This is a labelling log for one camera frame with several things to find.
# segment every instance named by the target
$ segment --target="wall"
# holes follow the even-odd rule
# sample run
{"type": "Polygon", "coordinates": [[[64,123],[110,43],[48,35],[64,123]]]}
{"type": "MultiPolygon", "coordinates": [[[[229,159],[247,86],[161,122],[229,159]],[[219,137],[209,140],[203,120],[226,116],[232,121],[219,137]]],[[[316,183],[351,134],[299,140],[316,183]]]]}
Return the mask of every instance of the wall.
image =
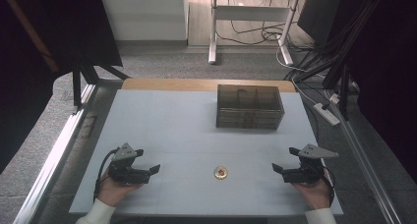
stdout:
{"type": "Polygon", "coordinates": [[[116,40],[187,39],[187,0],[102,2],[116,40]]]}

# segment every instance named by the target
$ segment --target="white table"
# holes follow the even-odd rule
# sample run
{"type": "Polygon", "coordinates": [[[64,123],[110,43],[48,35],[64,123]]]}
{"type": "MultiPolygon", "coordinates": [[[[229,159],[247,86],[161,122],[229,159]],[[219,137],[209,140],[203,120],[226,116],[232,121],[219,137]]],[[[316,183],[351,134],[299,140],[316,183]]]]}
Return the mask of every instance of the white table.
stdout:
{"type": "MultiPolygon", "coordinates": [[[[281,94],[285,116],[277,131],[218,129],[216,92],[126,90],[117,92],[70,212],[86,213],[105,154],[124,142],[143,149],[133,167],[161,164],[147,185],[116,209],[129,215],[257,216],[303,215],[308,206],[271,163],[299,167],[288,147],[317,144],[300,95],[281,94]],[[216,166],[228,176],[217,180],[216,166]]],[[[334,214],[342,214],[337,197],[334,214]]]]}

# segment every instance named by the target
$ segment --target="wooden strip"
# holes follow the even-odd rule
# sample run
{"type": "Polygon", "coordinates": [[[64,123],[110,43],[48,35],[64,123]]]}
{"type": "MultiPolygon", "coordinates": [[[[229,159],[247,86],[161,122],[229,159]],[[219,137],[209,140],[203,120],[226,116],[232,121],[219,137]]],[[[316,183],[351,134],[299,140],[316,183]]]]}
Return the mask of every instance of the wooden strip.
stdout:
{"type": "Polygon", "coordinates": [[[255,80],[200,80],[200,79],[127,79],[122,89],[217,91],[218,84],[246,84],[277,86],[280,92],[295,92],[288,81],[255,80]]]}
{"type": "Polygon", "coordinates": [[[43,40],[40,38],[36,30],[34,29],[33,25],[30,23],[28,17],[25,15],[22,8],[19,6],[16,0],[7,0],[12,10],[15,12],[16,17],[21,22],[22,26],[24,27],[25,31],[29,35],[31,41],[33,41],[34,46],[36,46],[37,50],[42,55],[43,60],[48,65],[49,69],[52,72],[58,72],[59,68],[56,64],[55,60],[52,59],[52,55],[49,52],[48,48],[46,47],[43,40]]]}

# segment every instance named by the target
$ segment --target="aluminum rail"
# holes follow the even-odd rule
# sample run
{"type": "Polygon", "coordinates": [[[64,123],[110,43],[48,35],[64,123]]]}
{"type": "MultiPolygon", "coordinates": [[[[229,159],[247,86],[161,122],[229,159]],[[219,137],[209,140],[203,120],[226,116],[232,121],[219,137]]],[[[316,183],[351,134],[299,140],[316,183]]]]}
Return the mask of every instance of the aluminum rail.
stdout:
{"type": "MultiPolygon", "coordinates": [[[[330,95],[327,90],[325,90],[325,96],[330,98],[330,95]]],[[[380,206],[381,212],[383,213],[384,218],[389,224],[401,224],[403,223],[395,210],[395,207],[387,194],[387,190],[384,188],[383,184],[380,181],[377,173],[375,172],[374,166],[369,161],[366,151],[363,149],[362,143],[359,141],[356,136],[355,131],[352,129],[350,123],[345,121],[340,114],[339,110],[334,104],[330,105],[334,114],[339,118],[341,129],[346,136],[346,139],[352,149],[353,155],[356,158],[356,161],[359,164],[359,167],[362,170],[362,173],[370,187],[371,191],[375,195],[375,199],[380,206]]]]}
{"type": "Polygon", "coordinates": [[[64,126],[61,134],[59,135],[57,141],[52,147],[48,157],[46,158],[45,163],[43,164],[42,169],[37,175],[37,178],[30,189],[30,192],[25,199],[24,204],[21,207],[18,215],[16,216],[14,224],[29,224],[33,219],[36,211],[39,207],[39,204],[43,198],[43,195],[46,191],[46,188],[49,185],[50,180],[52,179],[56,168],[61,161],[62,156],[67,150],[68,144],[71,141],[72,135],[77,128],[78,124],[81,122],[83,115],[85,113],[85,107],[89,102],[91,94],[95,89],[94,84],[88,84],[83,93],[82,93],[82,104],[83,107],[76,113],[69,117],[67,123],[64,126]]]}

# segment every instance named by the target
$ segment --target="desk leg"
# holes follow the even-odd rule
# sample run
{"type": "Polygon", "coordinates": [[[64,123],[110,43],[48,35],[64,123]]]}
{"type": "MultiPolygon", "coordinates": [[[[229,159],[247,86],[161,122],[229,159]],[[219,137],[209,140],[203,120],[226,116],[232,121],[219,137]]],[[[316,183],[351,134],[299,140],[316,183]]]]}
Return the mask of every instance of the desk leg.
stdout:
{"type": "Polygon", "coordinates": [[[217,0],[211,0],[211,34],[209,36],[209,50],[208,50],[208,63],[215,64],[215,51],[217,49],[217,36],[215,35],[216,26],[216,12],[217,12],[217,0]]]}
{"type": "Polygon", "coordinates": [[[294,62],[292,62],[291,55],[288,52],[288,48],[285,44],[285,39],[289,32],[289,28],[291,27],[292,19],[294,19],[295,12],[297,11],[297,5],[298,5],[298,0],[293,0],[288,11],[288,16],[285,22],[284,30],[282,31],[282,36],[278,40],[282,57],[285,60],[285,64],[288,66],[294,65],[294,62]]]}

